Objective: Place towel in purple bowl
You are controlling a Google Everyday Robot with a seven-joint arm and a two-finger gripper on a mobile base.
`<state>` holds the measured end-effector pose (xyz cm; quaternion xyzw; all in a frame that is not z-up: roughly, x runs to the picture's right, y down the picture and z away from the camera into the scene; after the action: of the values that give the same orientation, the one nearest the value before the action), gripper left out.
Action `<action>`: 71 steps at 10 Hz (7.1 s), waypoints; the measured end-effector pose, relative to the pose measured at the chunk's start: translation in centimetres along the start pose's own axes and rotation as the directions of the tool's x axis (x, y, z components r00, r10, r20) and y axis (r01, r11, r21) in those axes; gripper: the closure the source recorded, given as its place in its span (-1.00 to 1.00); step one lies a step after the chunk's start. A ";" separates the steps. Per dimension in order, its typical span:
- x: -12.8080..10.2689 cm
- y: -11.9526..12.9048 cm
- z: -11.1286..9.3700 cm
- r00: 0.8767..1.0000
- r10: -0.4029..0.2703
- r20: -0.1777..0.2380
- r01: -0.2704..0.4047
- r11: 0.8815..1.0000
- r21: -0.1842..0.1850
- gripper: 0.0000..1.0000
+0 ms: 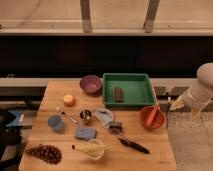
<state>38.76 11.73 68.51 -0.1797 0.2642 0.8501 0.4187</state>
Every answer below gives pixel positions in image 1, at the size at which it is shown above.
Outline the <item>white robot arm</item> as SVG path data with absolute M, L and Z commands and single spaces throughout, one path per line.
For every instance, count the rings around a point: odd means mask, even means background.
M 191 120 L 200 117 L 201 111 L 213 99 L 213 63 L 205 63 L 197 70 L 197 79 L 170 106 L 175 111 L 184 106 L 191 109 Z

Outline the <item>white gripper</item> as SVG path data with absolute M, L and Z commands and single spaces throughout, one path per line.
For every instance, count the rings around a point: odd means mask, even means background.
M 187 89 L 183 96 L 180 95 L 170 106 L 170 111 L 180 109 L 185 104 L 191 109 L 196 109 L 191 112 L 191 120 L 195 121 L 200 118 L 201 111 L 211 100 L 211 95 L 205 90 L 191 87 Z

